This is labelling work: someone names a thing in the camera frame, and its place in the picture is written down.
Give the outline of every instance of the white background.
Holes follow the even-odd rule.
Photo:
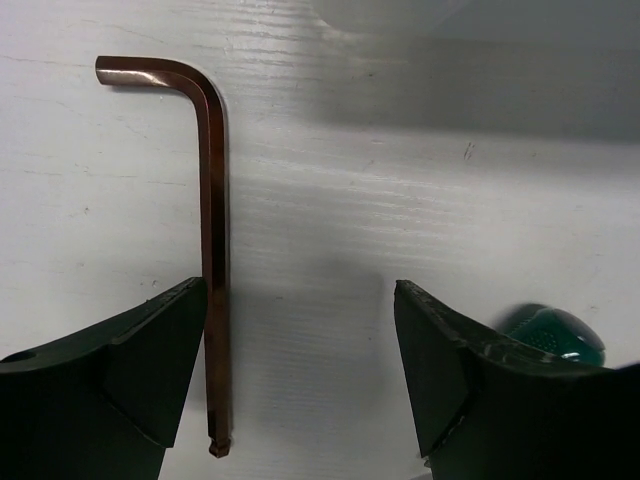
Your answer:
[[[398,278],[639,356],[638,45],[354,33],[319,3],[0,5],[1,356],[200,273],[192,106],[100,86],[95,57],[187,62],[226,102],[235,443],[207,453],[199,358],[162,479],[423,475]]]

